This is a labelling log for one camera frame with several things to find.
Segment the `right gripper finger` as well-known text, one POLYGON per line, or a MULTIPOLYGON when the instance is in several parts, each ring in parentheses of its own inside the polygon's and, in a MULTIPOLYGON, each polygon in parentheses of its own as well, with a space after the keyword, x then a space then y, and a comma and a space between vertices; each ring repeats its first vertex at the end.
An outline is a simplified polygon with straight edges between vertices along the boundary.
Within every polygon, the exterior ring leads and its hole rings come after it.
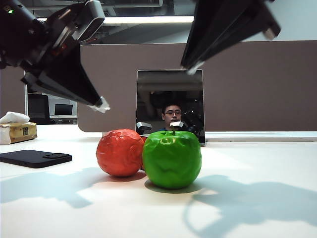
POLYGON ((199 0, 194 21, 181 60, 181 66, 194 71, 207 59, 225 30, 232 24, 231 0, 199 0))
MULTIPOLYGON (((206 61, 212 56, 223 51, 224 49, 229 48, 236 43, 257 34, 260 31, 259 0, 232 0, 232 2, 233 7, 232 10, 230 10, 230 15, 233 18, 232 24, 220 37, 216 47, 214 47, 207 54, 206 61)), ((196 72, 196 70, 190 71, 190 73, 193 74, 196 72)))

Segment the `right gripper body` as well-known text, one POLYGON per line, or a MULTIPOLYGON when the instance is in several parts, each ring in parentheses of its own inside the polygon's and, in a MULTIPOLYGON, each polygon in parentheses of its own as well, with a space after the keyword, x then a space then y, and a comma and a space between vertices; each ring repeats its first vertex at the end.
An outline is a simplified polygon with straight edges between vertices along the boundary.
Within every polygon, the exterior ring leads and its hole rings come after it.
POLYGON ((274 40, 280 33, 281 27, 268 9, 265 0, 259 1, 259 28, 267 40, 274 40))

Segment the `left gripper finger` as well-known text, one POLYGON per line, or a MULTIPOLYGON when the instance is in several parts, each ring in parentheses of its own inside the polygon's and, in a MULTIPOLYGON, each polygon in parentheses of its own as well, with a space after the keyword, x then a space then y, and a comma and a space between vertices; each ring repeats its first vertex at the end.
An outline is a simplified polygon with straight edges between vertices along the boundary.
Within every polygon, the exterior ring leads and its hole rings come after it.
POLYGON ((67 98, 85 105, 91 104, 91 83, 85 77, 57 77, 52 79, 46 74, 36 77, 28 72, 21 81, 34 91, 67 98))
POLYGON ((71 99, 101 113, 110 110, 110 105, 98 94, 81 64, 79 45, 67 55, 55 58, 41 72, 41 81, 53 95, 71 99))

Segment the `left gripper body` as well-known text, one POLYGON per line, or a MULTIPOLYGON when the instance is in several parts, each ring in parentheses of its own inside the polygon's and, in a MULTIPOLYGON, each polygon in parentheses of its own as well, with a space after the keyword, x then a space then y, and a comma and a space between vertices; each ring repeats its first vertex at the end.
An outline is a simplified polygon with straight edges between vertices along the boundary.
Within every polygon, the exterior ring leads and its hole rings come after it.
POLYGON ((44 69, 61 54, 87 39, 87 3, 64 7, 46 21, 36 19, 29 11, 22 11, 21 29, 17 39, 21 49, 17 66, 25 71, 44 69))

